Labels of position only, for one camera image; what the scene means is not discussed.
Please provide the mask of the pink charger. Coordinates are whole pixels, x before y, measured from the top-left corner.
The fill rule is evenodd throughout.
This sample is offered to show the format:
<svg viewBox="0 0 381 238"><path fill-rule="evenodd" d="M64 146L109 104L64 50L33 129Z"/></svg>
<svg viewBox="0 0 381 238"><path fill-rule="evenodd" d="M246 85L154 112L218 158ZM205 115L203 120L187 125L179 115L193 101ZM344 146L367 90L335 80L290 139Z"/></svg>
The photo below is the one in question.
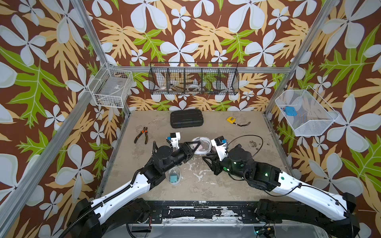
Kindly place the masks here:
<svg viewBox="0 0 381 238"><path fill-rule="evenodd" d="M209 143L202 143L199 146L198 151L202 153L207 153L209 151Z"/></svg>

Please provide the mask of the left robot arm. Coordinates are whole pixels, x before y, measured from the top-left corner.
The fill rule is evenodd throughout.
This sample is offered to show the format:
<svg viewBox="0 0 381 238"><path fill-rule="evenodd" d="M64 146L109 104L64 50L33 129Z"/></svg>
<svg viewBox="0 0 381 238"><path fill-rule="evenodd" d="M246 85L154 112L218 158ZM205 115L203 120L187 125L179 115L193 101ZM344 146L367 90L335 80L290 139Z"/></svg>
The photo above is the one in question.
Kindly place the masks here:
<svg viewBox="0 0 381 238"><path fill-rule="evenodd" d="M199 140L180 143L177 150L170 146L158 147L154 143L149 161L135 171L130 181L93 201L82 200L60 237L103 237L118 223L127 221L127 204L158 186L166 178L167 171L189 161L199 147Z"/></svg>

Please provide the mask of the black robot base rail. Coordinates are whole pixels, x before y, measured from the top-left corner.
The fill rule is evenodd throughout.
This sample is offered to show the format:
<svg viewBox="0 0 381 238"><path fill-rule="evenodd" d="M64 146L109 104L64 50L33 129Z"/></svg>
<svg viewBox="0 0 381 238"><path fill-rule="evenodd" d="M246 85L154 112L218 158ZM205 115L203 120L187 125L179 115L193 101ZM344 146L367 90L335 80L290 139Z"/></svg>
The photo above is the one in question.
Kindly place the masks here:
<svg viewBox="0 0 381 238"><path fill-rule="evenodd" d="M260 201L148 201L136 199L123 206L115 215L122 221L163 224L165 219L190 218L195 220L220 220L230 218L244 224L265 222L257 214L263 207Z"/></svg>

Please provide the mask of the teal charger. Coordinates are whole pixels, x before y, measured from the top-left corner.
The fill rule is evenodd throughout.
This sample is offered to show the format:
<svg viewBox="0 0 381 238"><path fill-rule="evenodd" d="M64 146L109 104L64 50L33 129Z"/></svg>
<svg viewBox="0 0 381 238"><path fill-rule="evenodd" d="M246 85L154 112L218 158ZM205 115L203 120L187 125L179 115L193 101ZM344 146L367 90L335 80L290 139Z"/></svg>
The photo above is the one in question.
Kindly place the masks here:
<svg viewBox="0 0 381 238"><path fill-rule="evenodd" d="M179 180L177 175L171 175L170 176L170 183L177 183Z"/></svg>

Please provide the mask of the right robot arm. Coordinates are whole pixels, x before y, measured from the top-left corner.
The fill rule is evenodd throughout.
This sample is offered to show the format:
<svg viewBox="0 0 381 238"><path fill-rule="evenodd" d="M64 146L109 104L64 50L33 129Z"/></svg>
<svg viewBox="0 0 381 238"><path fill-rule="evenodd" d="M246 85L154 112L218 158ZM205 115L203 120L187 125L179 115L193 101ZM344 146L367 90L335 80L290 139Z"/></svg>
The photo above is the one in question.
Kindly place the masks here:
<svg viewBox="0 0 381 238"><path fill-rule="evenodd" d="M293 203L284 203L261 199L255 210L258 220L307 223L322 228L336 238L354 238L360 232L358 218L353 213L356 198L348 192L342 195L327 192L271 164L256 162L251 153L240 145L224 154L222 159L218 153L208 153L202 159L216 176L226 172L271 197L295 200Z"/></svg>

